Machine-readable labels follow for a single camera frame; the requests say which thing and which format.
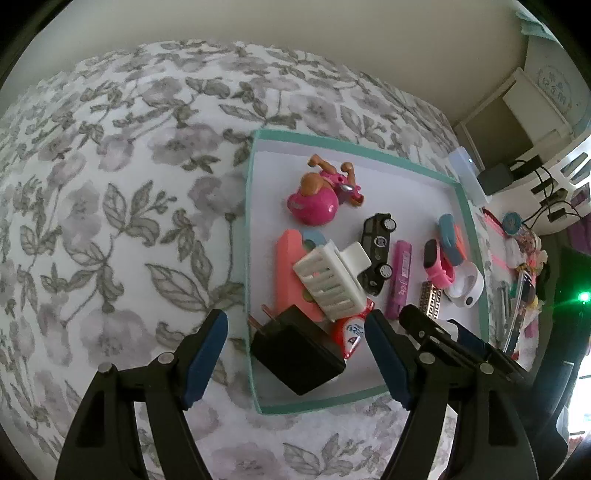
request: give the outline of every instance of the black device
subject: black device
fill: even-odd
[[[339,345],[296,305],[256,331],[251,353],[298,395],[345,370]]]
[[[148,480],[134,402],[145,402],[167,479],[211,478],[183,410],[200,400],[228,336],[228,318],[212,310],[174,353],[145,367],[99,365],[61,451],[56,480]]]
[[[548,220],[552,223],[556,220],[560,220],[564,216],[566,216],[566,208],[559,208],[548,214]]]
[[[425,243],[423,268],[431,268],[437,261],[437,240],[431,238]]]
[[[591,335],[591,302],[578,300],[585,291],[591,291],[591,257],[563,247],[552,331],[522,414],[541,479],[555,473],[568,450],[556,422],[570,401]]]
[[[481,171],[477,178],[484,193],[493,195],[507,188],[514,181],[527,177],[542,166],[540,156],[536,155],[528,161],[523,161],[515,170],[511,170],[510,166],[505,163],[499,163],[494,167]]]
[[[371,267],[359,274],[359,283],[370,295],[379,295],[384,282],[392,277],[388,264],[390,234],[396,230],[396,221],[389,213],[376,213],[363,223],[361,246],[371,260]]]
[[[427,479],[447,405],[458,420],[446,480],[538,480],[516,401],[529,392],[527,372],[451,322],[457,342],[415,306],[404,307],[400,325],[417,349],[379,310],[366,319],[366,339],[386,385],[410,411],[381,480]],[[122,372],[99,367],[66,437],[56,480],[148,480],[133,401],[147,403],[166,479],[211,480],[182,411],[203,395],[226,334],[226,317],[214,310],[175,353]]]
[[[8,52],[8,54],[12,55],[14,54],[14,61],[11,61],[9,57],[9,55],[7,54],[7,52],[3,51],[2,52],[2,66],[7,66],[6,69],[0,69],[2,70],[2,76],[5,76],[8,74],[8,72],[10,71],[11,67],[14,65],[14,63],[16,62],[16,59],[18,58],[18,56],[20,55],[21,51],[24,51],[24,46],[32,39],[32,37],[40,30],[40,28],[42,28],[42,26],[46,25],[50,18],[47,17],[47,13],[45,13],[44,15],[40,15],[38,11],[36,11],[34,8],[31,7],[31,3],[38,3],[38,4],[49,4],[49,2],[43,2],[41,0],[37,1],[37,2],[25,2],[25,3],[20,3],[17,5],[17,7],[21,10],[21,11],[26,11],[26,14],[29,17],[35,17],[37,20],[37,23],[40,24],[40,26],[38,28],[35,29],[27,29],[26,31],[21,30],[21,31],[17,31],[18,33],[18,38],[23,38],[23,44],[19,49],[16,49],[14,51],[17,52],[17,54],[14,54],[12,51]],[[64,0],[63,2],[61,2],[63,4],[68,3],[68,0]],[[550,29],[552,30],[553,33],[556,34],[556,36],[558,36],[562,46],[565,48],[565,50],[569,53],[570,57],[574,60],[574,62],[576,63],[577,67],[579,68],[579,70],[581,71],[585,81],[587,82],[588,85],[591,86],[591,61],[590,61],[590,57],[587,55],[588,54],[588,46],[589,46],[589,36],[586,33],[587,29],[586,29],[586,16],[585,15],[577,15],[577,7],[578,4],[575,4],[574,2],[572,2],[571,0],[568,0],[566,2],[550,2],[550,1],[546,1],[546,0],[521,0],[521,3],[524,4],[524,6],[526,6],[528,8],[528,10],[530,12],[532,12],[537,18],[541,18],[543,19],[544,23],[547,24],[548,27],[550,27]],[[10,15],[10,22],[12,24],[15,24],[15,15],[11,14]],[[9,44],[9,40],[11,40],[11,35],[8,34],[6,39],[4,39],[4,41]],[[576,316],[575,318],[577,318],[578,320],[581,320],[581,318],[578,317],[579,312],[575,312]],[[576,329],[576,325],[575,323],[571,322],[569,323],[569,326],[571,328]],[[69,448],[70,446],[68,445],[68,442],[66,442],[66,445],[64,445],[64,450],[66,450],[66,447]],[[556,477],[557,480],[560,478],[560,480],[566,479],[566,478],[585,478],[584,476],[588,474],[589,471],[589,447],[587,446],[586,448],[586,452],[587,452],[587,460],[586,460],[586,467],[584,468],[584,470],[580,470],[577,471],[576,473],[572,473],[572,471],[566,472],[566,469],[563,469],[562,471],[560,471],[558,473],[558,476]],[[576,452],[575,455],[573,455],[569,461],[567,462],[567,465],[569,463],[571,463],[571,461],[576,457]],[[80,471],[80,475],[78,476],[78,478],[89,478],[89,476],[87,475],[86,470],[81,470]],[[122,476],[117,476],[116,478],[127,478],[126,476],[122,475]],[[194,478],[199,479],[201,478],[199,475],[195,475]]]

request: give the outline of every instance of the purple highlighter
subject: purple highlighter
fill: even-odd
[[[400,310],[406,305],[408,280],[410,279],[410,261],[413,247],[404,240],[398,240],[394,250],[394,276],[391,280],[390,295],[386,306],[386,318],[395,320]]]

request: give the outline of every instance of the black cable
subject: black cable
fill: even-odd
[[[515,160],[515,162],[514,162],[514,163],[517,163],[517,162],[519,162],[519,163],[523,163],[523,164],[527,163],[525,160]],[[551,174],[551,173],[550,173],[550,172],[549,172],[549,171],[548,171],[548,170],[547,170],[545,167],[542,167],[542,166],[540,166],[540,167],[538,167],[538,168],[541,168],[541,169],[543,169],[543,170],[544,170],[544,171],[545,171],[545,172],[548,174],[548,177],[549,177],[549,178],[550,178],[550,180],[551,180],[551,189],[550,189],[550,197],[551,197],[551,196],[554,194],[554,177],[552,176],[552,174]],[[534,173],[535,173],[535,174],[536,174],[536,176],[538,177],[538,180],[540,181],[540,185],[543,185],[543,184],[544,184],[544,181],[542,180],[542,177],[541,177],[541,176],[540,176],[540,174],[538,173],[538,169],[537,169],[537,168],[534,170]],[[544,199],[546,200],[546,206],[545,206],[545,207],[540,207],[540,210],[543,210],[544,208],[547,208],[547,209],[548,209],[548,213],[551,213],[551,212],[550,212],[550,202],[548,201],[548,194],[546,193],[546,187],[543,187],[543,188],[542,188],[542,192],[544,192]],[[524,224],[525,224],[527,220],[530,220],[530,219],[531,219],[531,218],[532,218],[534,215],[536,215],[536,214],[537,214],[537,213],[538,213],[540,210],[538,210],[537,212],[535,212],[533,215],[531,215],[531,216],[527,217],[525,220],[523,220],[523,221],[522,221],[522,223],[524,223]]]
[[[573,217],[578,217],[579,220],[582,220],[583,219],[583,217],[581,217],[581,215],[579,214],[579,212],[577,211],[577,209],[575,207],[573,207],[569,202],[567,202],[565,200],[557,200],[555,203],[553,203],[553,205],[555,205],[556,203],[566,203],[567,205],[570,205],[570,207],[575,212],[575,213],[565,212],[565,215],[572,215]],[[542,215],[542,213],[544,213],[544,210],[545,209],[543,209],[540,213],[538,213],[538,216],[535,218],[534,223],[532,223],[531,226],[528,227],[530,230],[533,230],[534,229],[535,223],[538,221],[538,218],[540,218],[540,216]]]

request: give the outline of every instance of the gray leaf pattern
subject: gray leaf pattern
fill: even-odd
[[[197,440],[227,439],[204,453],[214,478],[379,477],[405,420],[388,395],[306,415],[254,409],[236,252],[246,163],[265,127],[390,150],[455,178],[446,157],[457,141],[441,112],[285,48],[190,40],[114,51],[42,80],[2,114],[0,400],[10,416],[0,421],[42,458],[40,480],[97,365],[145,365],[212,308],[228,312],[232,334],[187,422]],[[259,442],[259,432],[272,435]],[[140,439],[160,480],[150,431]]]

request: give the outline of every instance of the blue gripper pad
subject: blue gripper pad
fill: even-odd
[[[486,356],[486,344],[470,330],[463,327],[455,320],[448,320],[448,323],[452,323],[457,327],[458,344],[462,345],[465,349],[470,350],[471,353],[476,355],[478,358],[484,359]]]
[[[413,395],[410,391],[409,374],[404,363],[394,351],[392,343],[388,340],[383,328],[378,323],[374,312],[370,313],[365,320],[365,339],[392,398],[399,401],[404,408],[410,410]]]
[[[228,317],[221,310],[213,310],[199,331],[203,328],[209,328],[209,331],[206,332],[206,336],[187,370],[187,387],[183,395],[183,403],[186,408],[190,408],[193,403],[203,397],[228,336]]]

